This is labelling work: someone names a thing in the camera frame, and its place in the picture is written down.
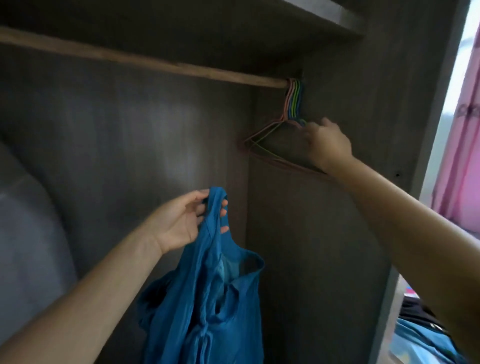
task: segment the gray fabric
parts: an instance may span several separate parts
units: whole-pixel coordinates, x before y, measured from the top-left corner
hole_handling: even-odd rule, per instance
[[[2,144],[0,277],[0,344],[76,282],[50,198]]]

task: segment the wardrobe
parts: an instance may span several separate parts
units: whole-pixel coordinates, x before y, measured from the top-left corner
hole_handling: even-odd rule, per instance
[[[337,122],[356,157],[409,192],[464,3],[0,0],[0,25],[298,78],[302,118]],[[328,176],[239,148],[281,114],[285,91],[0,44],[0,138],[48,192],[80,278],[159,204],[222,186],[235,242],[265,260],[265,363],[374,363],[392,267],[353,201]],[[269,143],[304,163],[298,130]],[[146,284],[180,255],[163,257]],[[139,362],[144,338],[132,304],[98,363]]]

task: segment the pink curtain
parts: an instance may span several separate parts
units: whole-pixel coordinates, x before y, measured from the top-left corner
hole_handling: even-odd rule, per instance
[[[480,232],[480,28],[433,191],[432,208],[458,226]]]

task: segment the clothes rod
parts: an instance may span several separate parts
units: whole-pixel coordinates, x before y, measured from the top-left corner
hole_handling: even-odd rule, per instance
[[[0,43],[33,48],[45,52],[62,54],[64,56],[111,61],[120,64],[147,68],[154,71],[177,73],[185,76],[203,77],[211,80],[273,88],[288,87],[288,81],[285,79],[225,71],[217,68],[195,66],[187,63],[169,62],[153,57],[92,46],[71,40],[43,36],[5,26],[0,26]]]

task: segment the wardrobe side panel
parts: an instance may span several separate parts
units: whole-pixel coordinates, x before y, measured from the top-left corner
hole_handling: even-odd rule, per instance
[[[80,276],[161,203],[223,186],[234,240],[244,246],[251,90],[108,62],[0,47],[0,133],[46,187]],[[161,259],[149,282],[177,265]],[[138,363],[144,333],[134,304],[100,363]]]
[[[372,0],[364,39],[326,45],[303,62],[301,115],[336,121],[355,156],[406,191],[455,8]],[[260,91],[257,120],[281,110],[275,92]],[[265,259],[266,363],[368,361],[390,262],[340,186],[251,159],[247,247]]]

